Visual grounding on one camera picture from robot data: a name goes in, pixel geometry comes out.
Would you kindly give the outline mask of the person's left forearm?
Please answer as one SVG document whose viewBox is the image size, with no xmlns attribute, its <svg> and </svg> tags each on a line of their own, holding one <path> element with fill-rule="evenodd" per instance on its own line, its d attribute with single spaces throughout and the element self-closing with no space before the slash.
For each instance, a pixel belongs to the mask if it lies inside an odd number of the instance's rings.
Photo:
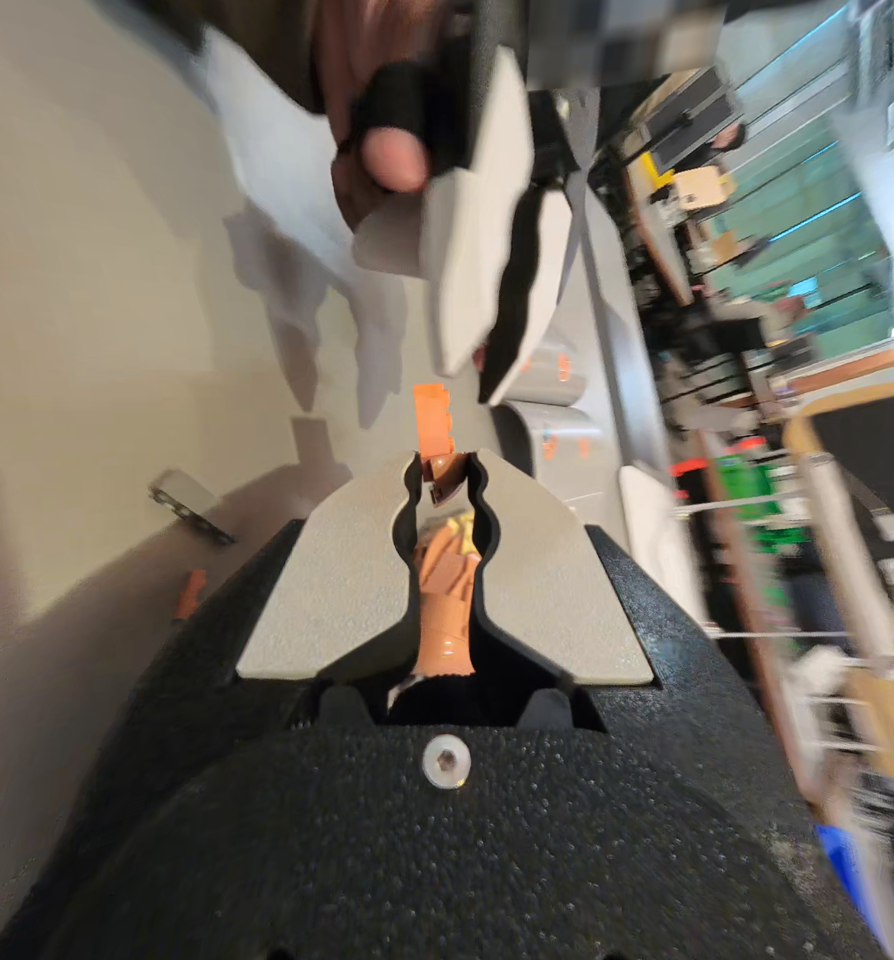
<svg viewBox="0 0 894 960">
<path fill-rule="evenodd" d="M 137 1 L 190 53 L 213 29 L 239 46 L 290 100 L 313 115 L 325 112 L 312 60 L 317 1 Z"/>
</svg>

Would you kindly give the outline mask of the brown quarter-round brick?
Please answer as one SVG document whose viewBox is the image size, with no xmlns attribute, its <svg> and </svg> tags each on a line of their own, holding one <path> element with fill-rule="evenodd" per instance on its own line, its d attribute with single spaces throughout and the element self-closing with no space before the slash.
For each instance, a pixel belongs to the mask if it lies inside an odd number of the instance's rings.
<svg viewBox="0 0 894 960">
<path fill-rule="evenodd" d="M 452 452 L 421 460 L 422 475 L 429 484 L 432 504 L 440 507 L 466 483 L 468 454 Z"/>
</svg>

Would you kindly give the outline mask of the white tray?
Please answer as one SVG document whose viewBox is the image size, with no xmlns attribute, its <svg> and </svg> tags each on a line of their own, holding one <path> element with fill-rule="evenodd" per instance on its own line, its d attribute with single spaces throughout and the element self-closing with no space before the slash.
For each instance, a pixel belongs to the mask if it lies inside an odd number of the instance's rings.
<svg viewBox="0 0 894 960">
<path fill-rule="evenodd" d="M 698 624 L 708 621 L 689 526 L 670 488 L 632 464 L 619 470 L 629 555 Z"/>
</svg>

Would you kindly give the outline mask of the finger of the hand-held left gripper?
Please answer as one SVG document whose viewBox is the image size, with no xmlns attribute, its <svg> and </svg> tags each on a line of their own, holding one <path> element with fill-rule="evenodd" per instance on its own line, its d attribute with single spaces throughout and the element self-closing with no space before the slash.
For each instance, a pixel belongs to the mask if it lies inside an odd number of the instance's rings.
<svg viewBox="0 0 894 960">
<path fill-rule="evenodd" d="M 496 406 L 543 340 L 556 306 L 573 222 L 563 190 L 532 185 L 518 201 L 501 273 L 496 321 L 485 341 L 478 402 Z"/>
<path fill-rule="evenodd" d="M 513 218 L 534 165 L 525 81 L 505 45 L 493 54 L 472 144 L 467 165 L 429 182 L 422 206 L 431 353 L 446 378 L 457 375 L 496 323 Z"/>
</svg>

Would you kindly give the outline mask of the grey four-stud brick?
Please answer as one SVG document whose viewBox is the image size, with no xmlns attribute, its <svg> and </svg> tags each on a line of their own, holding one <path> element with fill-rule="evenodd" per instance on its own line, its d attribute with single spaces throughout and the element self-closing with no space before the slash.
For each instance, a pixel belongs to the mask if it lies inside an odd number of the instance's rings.
<svg viewBox="0 0 894 960">
<path fill-rule="evenodd" d="M 212 519 L 219 499 L 188 473 L 168 469 L 148 484 L 153 501 L 170 510 L 176 519 L 220 546 L 231 546 L 236 538 Z"/>
</svg>

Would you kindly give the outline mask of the brown brick-built model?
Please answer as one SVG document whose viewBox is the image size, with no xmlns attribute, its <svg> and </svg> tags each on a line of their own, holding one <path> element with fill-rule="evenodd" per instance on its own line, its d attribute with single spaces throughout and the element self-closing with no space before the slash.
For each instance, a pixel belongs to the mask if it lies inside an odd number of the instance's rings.
<svg viewBox="0 0 894 960">
<path fill-rule="evenodd" d="M 420 587 L 420 642 L 412 674 L 424 680 L 470 676 L 469 624 L 480 553 L 474 544 L 475 513 L 441 519 L 418 539 L 413 560 Z"/>
</svg>

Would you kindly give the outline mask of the person's left hand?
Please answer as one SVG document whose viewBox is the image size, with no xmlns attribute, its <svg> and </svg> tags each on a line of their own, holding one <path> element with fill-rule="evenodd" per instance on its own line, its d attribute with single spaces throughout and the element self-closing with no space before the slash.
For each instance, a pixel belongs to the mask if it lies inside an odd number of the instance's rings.
<svg viewBox="0 0 894 960">
<path fill-rule="evenodd" d="M 442 17 L 436 1 L 317 3 L 312 64 L 336 143 L 334 196 L 352 231 L 388 193 L 414 194 L 426 184 L 429 161 L 421 141 L 398 128 L 379 127 L 353 147 L 351 108 L 381 67 L 427 54 Z"/>
</svg>

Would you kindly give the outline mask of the orange eight-stud brick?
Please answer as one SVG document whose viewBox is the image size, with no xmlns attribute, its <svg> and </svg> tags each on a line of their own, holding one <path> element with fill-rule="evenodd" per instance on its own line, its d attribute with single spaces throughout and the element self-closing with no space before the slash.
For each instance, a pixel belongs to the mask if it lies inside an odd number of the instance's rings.
<svg viewBox="0 0 894 960">
<path fill-rule="evenodd" d="M 453 455 L 451 395 L 441 383 L 413 386 L 418 453 L 422 461 Z"/>
</svg>

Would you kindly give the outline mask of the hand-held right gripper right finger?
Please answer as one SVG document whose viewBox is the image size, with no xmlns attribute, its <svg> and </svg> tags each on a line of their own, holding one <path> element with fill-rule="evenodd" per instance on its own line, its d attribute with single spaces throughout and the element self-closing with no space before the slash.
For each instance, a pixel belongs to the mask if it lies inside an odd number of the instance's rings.
<svg viewBox="0 0 894 960">
<path fill-rule="evenodd" d="M 644 647 L 575 512 L 490 450 L 468 469 L 484 629 L 556 678 L 649 685 Z"/>
</svg>

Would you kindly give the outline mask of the grey instruction booklet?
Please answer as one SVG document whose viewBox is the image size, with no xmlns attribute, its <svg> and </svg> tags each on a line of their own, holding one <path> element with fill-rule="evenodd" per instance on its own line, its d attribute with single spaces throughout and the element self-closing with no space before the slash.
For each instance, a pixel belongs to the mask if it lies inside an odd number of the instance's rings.
<svg viewBox="0 0 894 960">
<path fill-rule="evenodd" d="M 492 409 L 501 452 L 586 524 L 606 516 L 607 447 L 581 407 L 589 378 L 573 344 L 548 333 Z"/>
</svg>

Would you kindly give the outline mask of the small brown plate brick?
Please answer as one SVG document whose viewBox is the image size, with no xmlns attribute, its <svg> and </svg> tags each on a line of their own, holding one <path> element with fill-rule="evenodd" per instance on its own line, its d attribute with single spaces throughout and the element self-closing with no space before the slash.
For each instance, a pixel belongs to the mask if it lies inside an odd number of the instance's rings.
<svg viewBox="0 0 894 960">
<path fill-rule="evenodd" d="M 208 574 L 206 570 L 195 569 L 189 573 L 174 608 L 172 617 L 174 623 L 186 622 L 196 612 L 207 582 Z"/>
</svg>

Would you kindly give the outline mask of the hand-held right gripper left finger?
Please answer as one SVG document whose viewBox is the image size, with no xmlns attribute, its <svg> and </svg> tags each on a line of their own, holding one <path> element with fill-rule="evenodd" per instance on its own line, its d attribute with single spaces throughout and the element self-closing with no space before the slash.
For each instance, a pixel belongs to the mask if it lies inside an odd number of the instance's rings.
<svg viewBox="0 0 894 960">
<path fill-rule="evenodd" d="M 420 640 L 420 458 L 398 454 L 308 516 L 237 662 L 243 680 L 404 678 Z"/>
</svg>

